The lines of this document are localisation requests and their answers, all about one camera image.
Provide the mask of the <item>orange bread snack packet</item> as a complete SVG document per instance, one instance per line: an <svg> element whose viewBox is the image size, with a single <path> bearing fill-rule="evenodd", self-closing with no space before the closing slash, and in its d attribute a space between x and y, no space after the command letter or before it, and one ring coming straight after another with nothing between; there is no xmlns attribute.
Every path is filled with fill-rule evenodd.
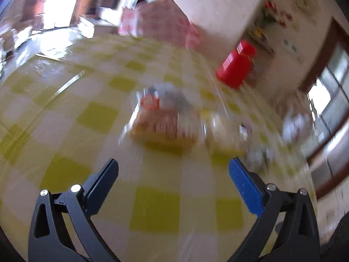
<svg viewBox="0 0 349 262"><path fill-rule="evenodd" d="M144 144L188 150L202 139L200 111L182 89L171 83L154 84L135 93L134 110L124 131Z"/></svg>

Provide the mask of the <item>white floral teapot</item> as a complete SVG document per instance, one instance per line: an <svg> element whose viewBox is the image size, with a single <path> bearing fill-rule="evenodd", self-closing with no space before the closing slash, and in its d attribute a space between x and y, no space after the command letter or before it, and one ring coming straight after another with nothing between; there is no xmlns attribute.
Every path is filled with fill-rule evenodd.
<svg viewBox="0 0 349 262"><path fill-rule="evenodd" d="M291 144L301 144L313 135L313 122L308 114L287 115L283 120L282 138Z"/></svg>

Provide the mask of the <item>yellow checkered tablecloth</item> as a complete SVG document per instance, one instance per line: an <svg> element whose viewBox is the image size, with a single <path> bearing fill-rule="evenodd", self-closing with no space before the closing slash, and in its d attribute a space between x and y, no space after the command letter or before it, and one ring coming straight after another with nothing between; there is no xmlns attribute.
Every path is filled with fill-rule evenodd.
<svg viewBox="0 0 349 262"><path fill-rule="evenodd" d="M122 261L226 261L252 227L228 175L229 157L195 147L172 153L119 141L137 91L163 82L201 112L251 125L273 159L261 177L279 189L315 190L301 152L282 142L274 111L251 87L233 90L197 52L144 38L77 42L38 36L1 79L1 227L27 257L43 189L64 192L108 159L118 178L93 223Z"/></svg>

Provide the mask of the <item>red thermos jug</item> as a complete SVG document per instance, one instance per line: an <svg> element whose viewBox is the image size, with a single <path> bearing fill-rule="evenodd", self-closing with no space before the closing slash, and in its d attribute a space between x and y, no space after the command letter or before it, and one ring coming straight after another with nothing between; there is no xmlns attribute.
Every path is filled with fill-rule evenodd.
<svg viewBox="0 0 349 262"><path fill-rule="evenodd" d="M216 72L217 78L233 89L237 89L253 70L255 47L246 40L241 40Z"/></svg>

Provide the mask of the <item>corner wooden shelf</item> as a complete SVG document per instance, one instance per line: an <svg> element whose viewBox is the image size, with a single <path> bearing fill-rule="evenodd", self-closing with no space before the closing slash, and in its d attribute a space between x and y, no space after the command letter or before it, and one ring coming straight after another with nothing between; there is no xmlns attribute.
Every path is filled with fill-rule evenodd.
<svg viewBox="0 0 349 262"><path fill-rule="evenodd" d="M264 30L262 30L259 27L255 27L252 30L247 30L246 33L249 36L249 38L251 38L254 42L259 44L262 48L264 48L264 50L266 50L271 56L275 56L275 52L269 45L268 38Z"/></svg>

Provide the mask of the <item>white tv cabinet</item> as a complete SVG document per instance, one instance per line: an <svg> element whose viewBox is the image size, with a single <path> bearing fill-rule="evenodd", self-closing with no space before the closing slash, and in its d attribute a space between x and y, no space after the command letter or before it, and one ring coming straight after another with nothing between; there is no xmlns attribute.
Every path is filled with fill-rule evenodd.
<svg viewBox="0 0 349 262"><path fill-rule="evenodd" d="M90 17L79 17L77 29L85 38L104 36L106 34L117 34L118 27L104 20L96 20Z"/></svg>

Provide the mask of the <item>red flower bouquet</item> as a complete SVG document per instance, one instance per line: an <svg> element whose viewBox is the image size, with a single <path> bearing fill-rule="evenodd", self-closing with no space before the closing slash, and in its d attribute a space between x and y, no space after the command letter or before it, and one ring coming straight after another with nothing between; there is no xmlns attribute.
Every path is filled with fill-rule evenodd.
<svg viewBox="0 0 349 262"><path fill-rule="evenodd" d="M265 27L269 24L278 24L281 27L287 27L287 22L293 22L292 14L285 10L278 10L273 0L262 0L262 19L260 25Z"/></svg>

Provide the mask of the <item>pink checkered covered chair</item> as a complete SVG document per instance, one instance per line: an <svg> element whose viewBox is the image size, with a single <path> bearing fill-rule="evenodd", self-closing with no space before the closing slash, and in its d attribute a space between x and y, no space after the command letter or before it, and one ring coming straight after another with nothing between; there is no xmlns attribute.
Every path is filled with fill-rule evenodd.
<svg viewBox="0 0 349 262"><path fill-rule="evenodd" d="M195 24L174 0L141 2L134 9L122 10L118 34L145 37L196 49L200 43Z"/></svg>

